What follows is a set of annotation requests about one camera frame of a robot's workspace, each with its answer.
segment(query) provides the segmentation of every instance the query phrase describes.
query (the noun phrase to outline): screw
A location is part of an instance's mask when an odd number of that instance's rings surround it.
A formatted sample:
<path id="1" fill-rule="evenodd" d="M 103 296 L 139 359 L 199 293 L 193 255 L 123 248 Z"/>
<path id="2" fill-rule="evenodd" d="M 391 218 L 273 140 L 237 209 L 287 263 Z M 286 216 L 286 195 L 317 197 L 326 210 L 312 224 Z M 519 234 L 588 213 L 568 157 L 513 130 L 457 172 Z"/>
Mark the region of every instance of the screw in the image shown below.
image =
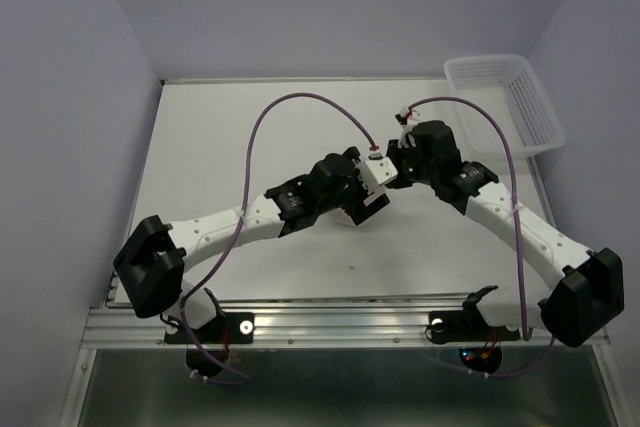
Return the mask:
<path id="1" fill-rule="evenodd" d="M 442 319 L 433 319 L 431 322 L 431 329 L 434 332 L 442 332 L 444 329 L 444 321 Z"/>
<path id="2" fill-rule="evenodd" d="M 243 320 L 240 323 L 240 332 L 242 332 L 244 335 L 249 335 L 251 332 L 253 332 L 253 324 L 249 320 Z"/>

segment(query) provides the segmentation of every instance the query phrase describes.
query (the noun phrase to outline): white table surface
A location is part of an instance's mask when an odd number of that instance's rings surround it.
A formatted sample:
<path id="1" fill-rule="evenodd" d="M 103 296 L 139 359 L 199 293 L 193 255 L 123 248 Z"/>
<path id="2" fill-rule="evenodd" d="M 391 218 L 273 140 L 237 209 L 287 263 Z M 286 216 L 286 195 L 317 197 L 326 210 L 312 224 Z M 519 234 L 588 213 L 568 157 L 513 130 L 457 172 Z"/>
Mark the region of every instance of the white table surface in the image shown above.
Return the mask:
<path id="1" fill-rule="evenodd" d="M 450 94 L 444 80 L 166 85 L 133 225 L 153 214 L 170 222 L 238 205 L 255 119 L 272 100 L 296 91 L 340 103 L 381 145 L 400 134 L 393 118 L 400 107 Z M 447 122 L 464 155 L 465 140 L 448 103 L 420 112 Z M 364 137 L 332 108 L 308 99 L 280 105 L 258 133 L 251 198 L 351 145 L 366 152 Z M 485 164 L 509 185 L 506 162 Z M 527 162 L 518 160 L 516 169 L 521 201 L 543 216 Z M 323 216 L 305 231 L 235 249 L 208 287 L 221 300 L 460 293 L 496 283 L 517 288 L 514 252 L 429 187 L 390 191 L 389 197 L 391 204 L 360 228 Z M 213 262 L 192 269 L 187 278 L 197 281 Z M 526 274 L 528 290 L 544 289 L 531 267 Z M 128 303 L 121 286 L 116 303 Z"/>

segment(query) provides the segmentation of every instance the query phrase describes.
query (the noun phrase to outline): white plastic basket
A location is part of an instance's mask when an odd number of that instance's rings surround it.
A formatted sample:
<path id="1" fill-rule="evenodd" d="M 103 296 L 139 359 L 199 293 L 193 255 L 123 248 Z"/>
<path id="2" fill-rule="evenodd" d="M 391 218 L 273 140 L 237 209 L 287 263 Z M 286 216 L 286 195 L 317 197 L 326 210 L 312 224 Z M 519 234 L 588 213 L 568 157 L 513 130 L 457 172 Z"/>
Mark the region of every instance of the white plastic basket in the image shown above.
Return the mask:
<path id="1" fill-rule="evenodd" d="M 514 157 L 532 157 L 565 143 L 562 125 L 527 59 L 462 57 L 448 60 L 444 71 L 453 95 L 478 104 L 498 122 Z M 481 115 L 460 104 L 454 111 L 477 156 L 504 158 L 498 135 Z"/>

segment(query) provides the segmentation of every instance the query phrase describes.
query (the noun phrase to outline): glass panel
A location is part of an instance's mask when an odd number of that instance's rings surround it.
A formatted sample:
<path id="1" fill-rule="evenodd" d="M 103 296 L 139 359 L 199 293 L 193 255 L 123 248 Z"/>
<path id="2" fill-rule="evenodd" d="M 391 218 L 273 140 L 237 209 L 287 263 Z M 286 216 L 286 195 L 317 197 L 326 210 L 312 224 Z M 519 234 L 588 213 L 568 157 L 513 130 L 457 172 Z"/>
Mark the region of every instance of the glass panel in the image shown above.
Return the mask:
<path id="1" fill-rule="evenodd" d="M 516 370 L 544 348 L 504 351 Z M 607 426 L 615 425 L 593 351 L 556 348 L 515 380 L 453 371 L 455 349 L 233 353 L 240 387 L 189 380 L 184 351 L 98 353 L 80 425 Z"/>

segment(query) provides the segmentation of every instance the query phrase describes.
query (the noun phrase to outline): purple wall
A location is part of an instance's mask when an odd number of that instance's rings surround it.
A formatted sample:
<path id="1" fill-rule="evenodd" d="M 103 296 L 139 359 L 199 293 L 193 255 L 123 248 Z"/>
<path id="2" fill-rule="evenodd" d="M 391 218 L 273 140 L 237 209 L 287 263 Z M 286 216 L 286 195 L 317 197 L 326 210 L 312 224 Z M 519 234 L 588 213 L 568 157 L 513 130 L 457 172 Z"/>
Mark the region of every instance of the purple wall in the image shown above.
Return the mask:
<path id="1" fill-rule="evenodd" d="M 119 0 L 162 78 L 442 75 L 528 55 L 561 0 Z"/>
<path id="2" fill-rule="evenodd" d="M 567 145 L 540 159 L 560 227 L 625 262 L 626 312 L 609 328 L 640 419 L 640 0 L 564 0 L 530 60 Z"/>
<path id="3" fill-rule="evenodd" d="M 117 0 L 0 0 L 0 425 L 57 425 L 158 99 Z"/>

